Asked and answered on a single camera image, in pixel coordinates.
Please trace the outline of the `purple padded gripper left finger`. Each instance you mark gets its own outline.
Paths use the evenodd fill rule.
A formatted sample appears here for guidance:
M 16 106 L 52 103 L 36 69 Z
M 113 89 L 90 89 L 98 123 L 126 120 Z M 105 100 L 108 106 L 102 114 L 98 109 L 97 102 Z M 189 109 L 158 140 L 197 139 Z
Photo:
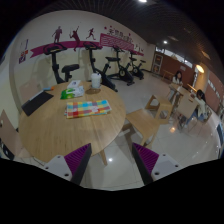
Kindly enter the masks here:
M 66 156 L 56 155 L 44 165 L 44 170 L 79 185 L 91 154 L 91 144 L 88 143 Z

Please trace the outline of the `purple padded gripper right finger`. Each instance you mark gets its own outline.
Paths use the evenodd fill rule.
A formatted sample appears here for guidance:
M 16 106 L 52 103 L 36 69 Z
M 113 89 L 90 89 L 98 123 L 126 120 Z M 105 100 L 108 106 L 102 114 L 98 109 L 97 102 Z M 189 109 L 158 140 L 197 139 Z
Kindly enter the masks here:
M 132 155 L 145 185 L 182 169 L 168 154 L 157 154 L 137 143 L 132 144 Z

